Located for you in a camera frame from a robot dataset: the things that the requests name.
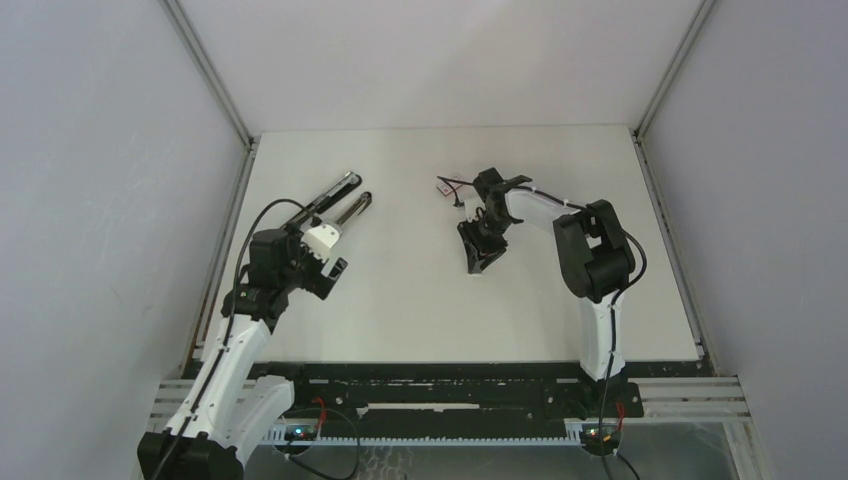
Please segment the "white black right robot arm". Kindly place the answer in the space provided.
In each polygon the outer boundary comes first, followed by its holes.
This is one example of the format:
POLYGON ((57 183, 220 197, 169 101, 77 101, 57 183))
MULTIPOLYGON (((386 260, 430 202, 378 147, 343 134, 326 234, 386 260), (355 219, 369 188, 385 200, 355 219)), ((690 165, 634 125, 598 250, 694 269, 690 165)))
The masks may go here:
POLYGON ((579 406, 589 415, 605 415, 618 400, 609 380, 625 366, 622 302, 640 277, 643 249, 606 200, 577 204, 538 189, 525 175, 505 179, 494 168, 469 185, 477 196, 462 201, 466 217, 457 225, 468 273, 483 273, 507 252, 505 234, 512 226, 530 224, 552 236, 563 281, 580 301, 580 366, 590 381, 578 388, 579 406))

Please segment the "red white staple box sleeve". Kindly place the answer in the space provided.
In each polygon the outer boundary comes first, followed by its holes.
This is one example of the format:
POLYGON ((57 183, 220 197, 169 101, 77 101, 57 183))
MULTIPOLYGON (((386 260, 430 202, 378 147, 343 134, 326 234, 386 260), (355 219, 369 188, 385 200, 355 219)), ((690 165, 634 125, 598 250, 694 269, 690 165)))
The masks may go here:
POLYGON ((437 176, 437 188, 444 196, 457 195, 463 185, 464 180, 459 177, 437 176))

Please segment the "black stapler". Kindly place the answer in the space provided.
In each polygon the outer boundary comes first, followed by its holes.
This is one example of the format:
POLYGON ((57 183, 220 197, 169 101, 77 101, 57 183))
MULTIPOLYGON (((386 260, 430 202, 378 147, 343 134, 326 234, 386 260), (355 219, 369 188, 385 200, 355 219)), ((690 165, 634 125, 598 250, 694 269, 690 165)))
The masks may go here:
POLYGON ((349 171, 331 185, 325 192, 318 195, 305 208, 291 217, 287 224, 302 226, 312 217, 323 214, 337 204, 345 196, 353 192, 363 182, 362 176, 349 171))

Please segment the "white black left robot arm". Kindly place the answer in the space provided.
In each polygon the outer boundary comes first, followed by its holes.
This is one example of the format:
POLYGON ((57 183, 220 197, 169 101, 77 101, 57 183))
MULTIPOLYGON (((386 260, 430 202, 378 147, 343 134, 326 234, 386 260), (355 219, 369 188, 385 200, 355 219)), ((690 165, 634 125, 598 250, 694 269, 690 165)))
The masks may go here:
POLYGON ((137 447, 146 479, 241 479, 271 425, 283 414, 311 407, 311 388, 296 379, 266 375, 253 391, 243 386, 296 290, 328 297, 347 262, 332 250, 341 228, 322 222, 253 229, 248 262, 225 296, 212 350, 176 413, 137 447))

